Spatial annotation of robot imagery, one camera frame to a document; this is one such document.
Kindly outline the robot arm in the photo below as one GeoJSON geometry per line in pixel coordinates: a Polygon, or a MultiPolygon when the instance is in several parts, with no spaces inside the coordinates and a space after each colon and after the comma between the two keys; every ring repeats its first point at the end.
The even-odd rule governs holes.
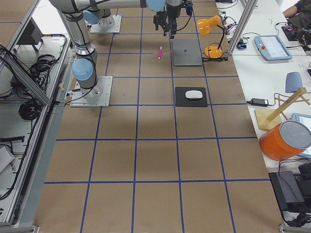
{"type": "Polygon", "coordinates": [[[76,58],[71,71],[80,89],[69,102],[72,107],[107,107],[110,102],[113,78],[96,73],[98,53],[89,39],[87,23],[109,30],[121,18],[111,15],[111,9],[149,8],[155,12],[155,27],[174,36],[181,9],[192,10],[192,3],[187,0],[52,0],[51,4],[59,12],[74,44],[76,58]]]}

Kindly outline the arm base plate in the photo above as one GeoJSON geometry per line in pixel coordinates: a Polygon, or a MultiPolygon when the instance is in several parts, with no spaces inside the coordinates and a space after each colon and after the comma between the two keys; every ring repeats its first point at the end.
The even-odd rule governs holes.
{"type": "Polygon", "coordinates": [[[112,89],[112,76],[98,76],[97,85],[90,91],[81,89],[78,81],[75,88],[79,91],[73,93],[71,107],[108,107],[112,89]]]}
{"type": "Polygon", "coordinates": [[[110,15],[101,18],[97,24],[91,26],[90,33],[93,34],[112,34],[119,33],[121,29],[121,15],[110,15]]]}

